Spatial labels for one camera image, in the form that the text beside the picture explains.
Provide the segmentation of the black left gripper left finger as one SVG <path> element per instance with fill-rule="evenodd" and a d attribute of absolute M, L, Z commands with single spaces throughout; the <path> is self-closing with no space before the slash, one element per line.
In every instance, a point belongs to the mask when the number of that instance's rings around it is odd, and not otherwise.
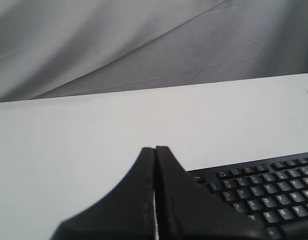
<path fill-rule="evenodd" d="M 144 147 L 124 178 L 101 200 L 63 221 L 53 240 L 153 240 L 155 151 Z"/>

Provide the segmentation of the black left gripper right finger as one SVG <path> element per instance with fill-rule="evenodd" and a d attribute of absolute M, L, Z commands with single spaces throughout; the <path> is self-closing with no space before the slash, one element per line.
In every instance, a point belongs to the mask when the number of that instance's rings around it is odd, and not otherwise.
<path fill-rule="evenodd" d="M 161 240 L 268 240 L 265 225 L 199 185 L 167 146 L 155 149 L 155 210 Z"/>

